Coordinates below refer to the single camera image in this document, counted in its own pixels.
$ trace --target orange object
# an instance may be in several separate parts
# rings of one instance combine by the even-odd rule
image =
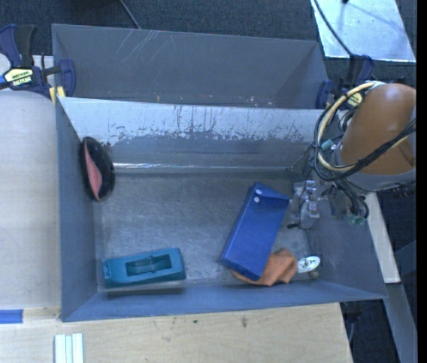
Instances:
[[[266,268],[263,274],[256,281],[253,281],[238,272],[231,272],[239,279],[249,284],[273,286],[277,281],[287,284],[298,271],[298,261],[295,256],[286,248],[271,253],[267,259]]]

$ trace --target gray bin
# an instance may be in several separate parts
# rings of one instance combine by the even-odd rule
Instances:
[[[218,263],[250,186],[292,195],[313,140],[326,78],[315,42],[53,26],[56,59],[77,90],[56,105],[63,321],[265,309],[386,296],[368,225],[321,218],[287,229],[273,251],[318,255],[319,277],[259,287]],[[117,165],[102,202],[89,198],[79,145],[99,140]],[[187,278],[107,289],[104,258],[178,247]]]

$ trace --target bin floor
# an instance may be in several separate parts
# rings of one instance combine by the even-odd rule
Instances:
[[[98,289],[106,290],[101,260],[178,247],[186,279],[136,285],[119,290],[144,290],[191,284],[244,284],[217,260],[255,182],[292,196],[298,181],[290,172],[227,172],[129,174],[117,176],[109,197],[95,204]],[[273,251],[289,249],[296,258],[309,255],[306,233],[287,229],[288,213]]]

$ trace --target pink object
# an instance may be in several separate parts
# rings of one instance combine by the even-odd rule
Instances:
[[[86,153],[86,168],[89,185],[91,186],[94,198],[96,200],[100,200],[99,190],[101,189],[102,185],[102,175],[99,171],[99,168],[95,165],[94,160],[92,160],[91,155],[89,155],[86,144],[84,144],[84,151]]]

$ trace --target teal stapler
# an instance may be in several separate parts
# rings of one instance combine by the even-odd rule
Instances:
[[[176,247],[102,260],[107,288],[186,278],[183,257]]]

